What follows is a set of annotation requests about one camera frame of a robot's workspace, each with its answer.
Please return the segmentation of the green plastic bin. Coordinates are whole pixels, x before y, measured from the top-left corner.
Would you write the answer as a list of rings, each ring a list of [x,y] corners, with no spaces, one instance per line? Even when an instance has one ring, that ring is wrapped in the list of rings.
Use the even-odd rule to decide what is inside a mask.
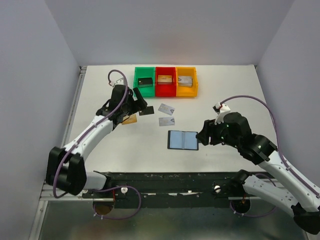
[[[138,88],[144,98],[154,98],[155,95],[155,67],[135,67],[133,87]]]

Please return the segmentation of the gold card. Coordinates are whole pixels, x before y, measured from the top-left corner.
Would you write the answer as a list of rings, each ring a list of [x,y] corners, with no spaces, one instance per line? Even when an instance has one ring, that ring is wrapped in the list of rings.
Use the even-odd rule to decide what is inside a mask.
[[[158,75],[157,83],[159,85],[171,85],[173,83],[173,77],[171,75]]]
[[[127,117],[122,121],[122,125],[127,125],[127,124],[133,124],[137,122],[137,116],[135,114],[132,114],[131,116]]]

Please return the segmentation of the gold card in red bin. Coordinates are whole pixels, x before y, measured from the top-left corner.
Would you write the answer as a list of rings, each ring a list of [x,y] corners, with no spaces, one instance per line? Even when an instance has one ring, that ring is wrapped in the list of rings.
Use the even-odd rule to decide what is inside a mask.
[[[173,83],[173,77],[171,75],[158,75],[157,83],[159,85],[171,85]]]

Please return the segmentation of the silver card in orange bin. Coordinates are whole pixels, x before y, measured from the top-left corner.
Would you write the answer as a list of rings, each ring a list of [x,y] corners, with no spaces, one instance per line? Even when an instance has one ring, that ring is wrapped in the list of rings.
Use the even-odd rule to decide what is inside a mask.
[[[179,75],[177,79],[177,83],[181,87],[192,87],[193,86],[193,78],[188,75]]]

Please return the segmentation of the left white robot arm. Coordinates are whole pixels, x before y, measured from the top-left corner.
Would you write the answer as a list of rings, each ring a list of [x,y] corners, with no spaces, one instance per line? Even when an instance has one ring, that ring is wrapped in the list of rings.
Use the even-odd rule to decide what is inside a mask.
[[[147,108],[147,102],[137,87],[117,84],[110,99],[96,111],[89,126],[73,141],[62,148],[53,147],[48,156],[45,181],[65,194],[78,195],[83,190],[93,190],[99,197],[110,194],[109,177],[96,171],[88,172],[85,161],[100,141],[119,124]]]

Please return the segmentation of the orange plastic bin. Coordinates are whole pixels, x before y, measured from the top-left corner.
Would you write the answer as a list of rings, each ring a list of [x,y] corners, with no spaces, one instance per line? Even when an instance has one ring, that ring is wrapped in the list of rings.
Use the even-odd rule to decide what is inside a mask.
[[[195,98],[198,95],[198,79],[195,67],[176,67],[176,96]]]

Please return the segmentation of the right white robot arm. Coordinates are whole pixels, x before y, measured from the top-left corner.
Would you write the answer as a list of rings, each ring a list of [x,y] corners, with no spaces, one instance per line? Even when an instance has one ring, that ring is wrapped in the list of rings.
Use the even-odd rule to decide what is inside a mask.
[[[221,122],[205,120],[196,135],[204,146],[227,145],[237,149],[246,160],[271,174],[283,189],[265,184],[245,170],[230,183],[230,191],[257,196],[290,215],[309,234],[320,232],[320,189],[286,158],[267,137],[252,133],[248,120],[238,112],[227,113]]]

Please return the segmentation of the black credit card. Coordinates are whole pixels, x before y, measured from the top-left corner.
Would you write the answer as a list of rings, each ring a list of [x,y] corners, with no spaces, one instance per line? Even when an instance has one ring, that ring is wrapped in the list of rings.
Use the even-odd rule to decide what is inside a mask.
[[[147,106],[145,109],[139,111],[139,116],[153,115],[155,113],[153,106]]]

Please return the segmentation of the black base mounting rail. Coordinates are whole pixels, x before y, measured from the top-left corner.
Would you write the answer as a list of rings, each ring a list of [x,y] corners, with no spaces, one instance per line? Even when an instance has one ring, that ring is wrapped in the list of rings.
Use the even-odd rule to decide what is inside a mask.
[[[251,172],[107,172],[105,188],[89,190],[84,199],[117,209],[227,208],[229,201],[249,198],[241,186]]]

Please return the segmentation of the black card in green bin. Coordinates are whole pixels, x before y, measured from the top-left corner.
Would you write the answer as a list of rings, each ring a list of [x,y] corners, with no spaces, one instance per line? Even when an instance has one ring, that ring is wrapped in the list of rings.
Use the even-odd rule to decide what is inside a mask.
[[[139,88],[148,88],[153,86],[153,79],[151,77],[140,77],[137,79]]]

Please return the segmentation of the red plastic bin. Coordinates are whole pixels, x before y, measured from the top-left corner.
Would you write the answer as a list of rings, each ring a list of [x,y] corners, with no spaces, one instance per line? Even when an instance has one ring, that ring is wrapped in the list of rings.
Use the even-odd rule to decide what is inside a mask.
[[[157,66],[155,68],[155,96],[159,98],[174,98],[176,94],[176,68],[172,66]]]

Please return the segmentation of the silver credit card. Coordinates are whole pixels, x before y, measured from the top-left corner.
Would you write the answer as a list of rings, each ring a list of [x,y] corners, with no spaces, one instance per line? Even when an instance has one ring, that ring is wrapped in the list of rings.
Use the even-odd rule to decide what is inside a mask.
[[[166,105],[164,103],[161,103],[159,108],[158,108],[158,111],[159,112],[162,112],[164,114],[167,114],[167,115],[170,115],[172,116],[174,111],[175,111],[175,108],[174,107],[171,107],[169,105]]]

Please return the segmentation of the black leather card holder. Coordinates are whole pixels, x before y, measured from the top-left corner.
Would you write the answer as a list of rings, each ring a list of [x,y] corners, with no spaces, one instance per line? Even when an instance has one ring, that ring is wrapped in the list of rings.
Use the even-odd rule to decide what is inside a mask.
[[[198,151],[199,141],[196,131],[169,130],[167,135],[167,148],[171,150]]]

